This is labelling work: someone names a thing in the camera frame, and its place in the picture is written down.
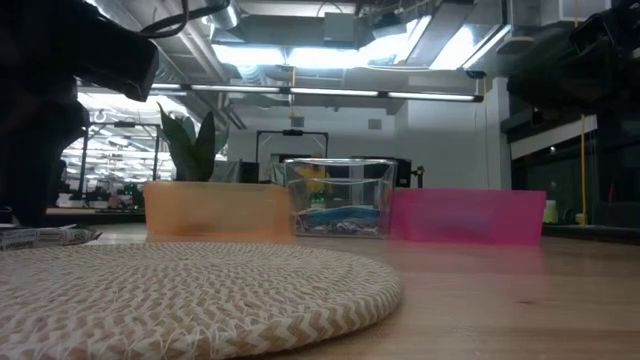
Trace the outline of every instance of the orange container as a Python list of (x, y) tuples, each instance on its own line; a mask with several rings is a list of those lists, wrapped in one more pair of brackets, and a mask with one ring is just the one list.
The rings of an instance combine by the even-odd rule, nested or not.
[(295, 241), (283, 187), (154, 181), (144, 185), (148, 241)]

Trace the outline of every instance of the desk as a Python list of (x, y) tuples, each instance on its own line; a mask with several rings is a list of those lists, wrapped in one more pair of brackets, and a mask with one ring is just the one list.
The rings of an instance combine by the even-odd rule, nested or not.
[[(144, 242), (143, 225), (94, 243)], [(405, 300), (380, 324), (262, 359), (640, 359), (640, 247), (544, 238), (539, 251), (301, 238), (391, 262)]]

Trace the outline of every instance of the pink container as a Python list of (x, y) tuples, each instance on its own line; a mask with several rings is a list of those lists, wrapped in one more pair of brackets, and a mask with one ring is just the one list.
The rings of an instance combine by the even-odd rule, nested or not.
[(402, 189), (394, 194), (394, 240), (539, 245), (546, 194), (541, 191)]

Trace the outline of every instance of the ceiling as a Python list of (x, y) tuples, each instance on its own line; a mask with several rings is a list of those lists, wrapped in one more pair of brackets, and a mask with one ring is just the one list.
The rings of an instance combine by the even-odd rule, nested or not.
[[(139, 30), (158, 19), (175, 15), (181, 11), (179, 0), (92, 0), (109, 17), (121, 25), (132, 30)], [(395, 9), (405, 11), (402, 14), (424, 10), (422, 15), (435, 14), (443, 11), (442, 4), (464, 3), (454, 0), (342, 0), (336, 3), (322, 3), (313, 0), (237, 0), (243, 17), (240, 24), (247, 17), (262, 16), (273, 21), (278, 21), (277, 16), (295, 16), (302, 19), (325, 16), (328, 13), (345, 12), (358, 13), (367, 23), (373, 23), (380, 12), (389, 12)], [(516, 56), (499, 56), (495, 54), (495, 48), (499, 47), (504, 39), (497, 42), (487, 55), (480, 58), (472, 66), (474, 70), (484, 70), (490, 75), (508, 75), (518, 70), (523, 63), (539, 59), (541, 52), (549, 52), (549, 39), (554, 42), (557, 39), (566, 38), (569, 31), (566, 22), (557, 22), (542, 27), (542, 11), (540, 7), (544, 0), (515, 0), (514, 29), (535, 37), (536, 49), (539, 51), (519, 54)], [(195, 9), (205, 5), (205, 0), (189, 0), (190, 8)], [(407, 63), (413, 61), (410, 68), (402, 66), (367, 66), (351, 69), (303, 69), (295, 72), (295, 85), (313, 88), (345, 88), (345, 89), (375, 89), (375, 90), (406, 90), (428, 91), (443, 93), (476, 93), (477, 84), (469, 79), (463, 71), (432, 71), (429, 64), (421, 63), (422, 59), (430, 62), (439, 56), (440, 52), (447, 50), (447, 39), (451, 39), (462, 28), (466, 28), (471, 36), (474, 46), (480, 46), (484, 38), (504, 24), (502, 11), (503, 0), (476, 0), (470, 7), (467, 6), (460, 14), (458, 8), (449, 10), (450, 25), (446, 21), (440, 21), (443, 25), (436, 27), (431, 23), (427, 31), (416, 45), (416, 48), (408, 58)], [(430, 38), (444, 37), (441, 44), (433, 41), (425, 41), (427, 34)], [(178, 36), (155, 40), (161, 51), (160, 70), (156, 82), (177, 82), (191, 84), (207, 83), (242, 83), (243, 78), (236, 67), (231, 64), (223, 64), (211, 47), (211, 28), (203, 21), (194, 20)], [(449, 57), (455, 60), (456, 53), (451, 52)], [(265, 65), (260, 71), (264, 72), (267, 81), (278, 84), (291, 84), (292, 72), (282, 66)], [(230, 101), (235, 109), (243, 107), (279, 107), (289, 106), (289, 97), (263, 96), (263, 95), (231, 95)], [(189, 94), (180, 98), (195, 118), (201, 118), (204, 113), (218, 104), (215, 93), (200, 92)], [(395, 114), (402, 106), (401, 100), (358, 99), (330, 96), (297, 96), (294, 99), (296, 106), (334, 107), (334, 108), (380, 108), (386, 109), (387, 114)]]

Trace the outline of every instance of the woven placemat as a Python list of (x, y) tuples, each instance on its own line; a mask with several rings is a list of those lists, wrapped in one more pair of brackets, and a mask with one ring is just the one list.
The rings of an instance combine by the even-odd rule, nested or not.
[(387, 316), (389, 267), (326, 250), (219, 243), (0, 253), (0, 359), (224, 359)]

